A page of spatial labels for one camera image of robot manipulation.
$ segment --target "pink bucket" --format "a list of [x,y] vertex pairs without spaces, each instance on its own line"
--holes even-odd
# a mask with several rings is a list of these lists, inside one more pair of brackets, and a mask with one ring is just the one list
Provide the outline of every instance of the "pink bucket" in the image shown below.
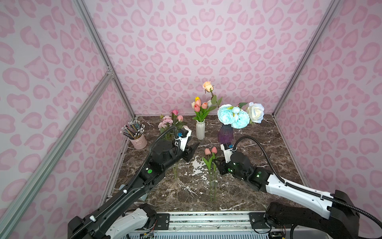
[[141,150],[147,145],[147,140],[144,135],[142,135],[136,140],[130,140],[130,142],[133,144],[136,150]]

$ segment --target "glass vase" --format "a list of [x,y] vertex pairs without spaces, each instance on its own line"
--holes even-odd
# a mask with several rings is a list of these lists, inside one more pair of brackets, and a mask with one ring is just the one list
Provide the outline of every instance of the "glass vase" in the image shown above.
[[220,143],[232,143],[233,142],[233,128],[231,125],[222,124],[222,127],[217,134],[217,139]]

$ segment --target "marble floor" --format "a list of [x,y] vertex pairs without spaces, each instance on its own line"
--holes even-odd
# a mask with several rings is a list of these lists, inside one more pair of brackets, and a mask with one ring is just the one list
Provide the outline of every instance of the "marble floor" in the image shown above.
[[[145,136],[147,146],[142,150],[136,150],[129,144],[126,156],[115,185],[117,192],[121,184],[127,184],[135,171],[143,163],[149,145],[158,137],[159,117],[139,117],[146,125]],[[152,205],[156,211],[219,211],[219,210],[265,210],[270,202],[280,202],[290,206],[299,206],[285,198],[263,192],[255,192],[243,182],[231,175],[220,176],[217,174],[216,201],[210,202],[209,175],[207,166],[202,161],[204,149],[217,147],[217,157],[223,157],[217,140],[217,133],[221,123],[216,115],[206,118],[206,136],[203,140],[196,138],[196,123],[192,116],[184,116],[187,126],[193,130],[193,138],[190,144],[200,142],[200,146],[193,159],[186,163],[181,160],[178,163],[178,178],[174,177],[172,169],[167,170],[166,177],[156,188],[148,194],[146,202]],[[237,140],[243,135],[250,135],[259,140],[272,164],[279,174],[289,180],[302,184],[301,178],[288,153],[281,135],[270,115],[265,115],[261,124],[248,125],[244,129],[234,129],[234,137]],[[263,166],[270,170],[267,162],[258,146],[252,141],[243,140],[238,148],[249,156],[252,164]],[[141,202],[136,202],[131,208],[136,208]]]

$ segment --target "light blue peony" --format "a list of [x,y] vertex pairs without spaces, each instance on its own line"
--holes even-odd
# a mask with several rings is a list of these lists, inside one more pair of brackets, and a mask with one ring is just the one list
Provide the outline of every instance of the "light blue peony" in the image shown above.
[[244,128],[249,124],[249,115],[241,110],[236,121],[232,123],[233,128]]
[[225,125],[232,124],[235,121],[235,117],[233,116],[232,110],[228,109],[232,105],[230,104],[224,104],[219,107],[219,110],[217,111],[217,117],[219,118],[220,122],[222,122]]

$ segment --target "pink leopard print wall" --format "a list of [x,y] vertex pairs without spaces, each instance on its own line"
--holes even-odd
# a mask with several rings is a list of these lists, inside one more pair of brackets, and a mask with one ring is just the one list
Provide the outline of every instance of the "pink leopard print wall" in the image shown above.
[[0,2],[0,217],[105,74],[73,7]]
[[[344,2],[277,120],[312,187],[382,216],[382,3]],[[362,216],[362,236],[382,235]]]
[[223,103],[272,113],[329,0],[87,0],[136,114],[193,113],[213,81]]
[[128,112],[110,83],[24,214],[11,238],[66,238],[68,222],[98,208]]

